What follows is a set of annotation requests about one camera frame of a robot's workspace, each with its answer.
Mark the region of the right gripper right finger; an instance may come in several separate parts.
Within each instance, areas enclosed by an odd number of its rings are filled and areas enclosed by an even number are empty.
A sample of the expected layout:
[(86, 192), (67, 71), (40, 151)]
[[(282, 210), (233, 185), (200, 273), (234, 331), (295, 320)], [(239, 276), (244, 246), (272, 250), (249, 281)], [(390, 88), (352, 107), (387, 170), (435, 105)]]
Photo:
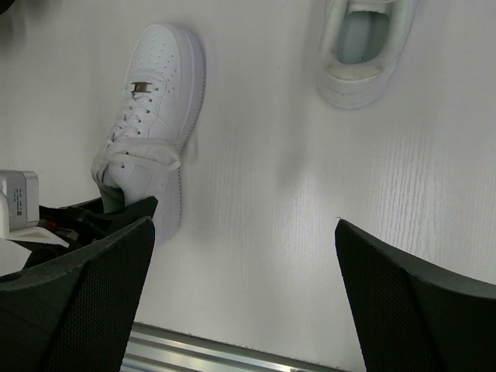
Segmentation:
[(336, 254), (368, 371), (493, 371), (495, 286), (390, 246), (344, 219)]

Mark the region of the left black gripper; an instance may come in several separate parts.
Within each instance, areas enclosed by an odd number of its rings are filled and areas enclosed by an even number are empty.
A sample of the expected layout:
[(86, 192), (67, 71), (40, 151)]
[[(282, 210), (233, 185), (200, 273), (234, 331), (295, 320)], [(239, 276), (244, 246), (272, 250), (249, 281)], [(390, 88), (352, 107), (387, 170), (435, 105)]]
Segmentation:
[(34, 267), (87, 246), (96, 240), (132, 225), (143, 218), (153, 218), (158, 201), (155, 197), (127, 205), (116, 212), (104, 213), (100, 198), (63, 208), (40, 207), (39, 226), (60, 237), (69, 247), (55, 243), (29, 243), (25, 267)]

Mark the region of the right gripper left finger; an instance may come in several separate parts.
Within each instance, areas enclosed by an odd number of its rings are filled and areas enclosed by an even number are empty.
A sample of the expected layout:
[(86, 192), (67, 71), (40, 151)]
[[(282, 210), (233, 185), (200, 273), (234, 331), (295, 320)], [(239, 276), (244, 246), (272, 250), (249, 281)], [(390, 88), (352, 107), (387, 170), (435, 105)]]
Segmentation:
[(1, 278), (3, 371), (118, 371), (154, 246), (143, 218)]

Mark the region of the white sneaker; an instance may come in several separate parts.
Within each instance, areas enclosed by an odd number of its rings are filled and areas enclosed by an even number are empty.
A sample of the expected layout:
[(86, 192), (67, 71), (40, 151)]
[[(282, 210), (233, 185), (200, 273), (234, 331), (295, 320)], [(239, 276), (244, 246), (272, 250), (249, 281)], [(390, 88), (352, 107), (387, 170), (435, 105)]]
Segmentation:
[(115, 124), (91, 165), (104, 210), (148, 197), (155, 243), (181, 223), (181, 154), (205, 93), (202, 45), (189, 29), (154, 23), (144, 29), (129, 62)]
[(388, 86), (415, 16), (417, 1), (327, 1), (316, 83), (326, 102), (363, 109)]

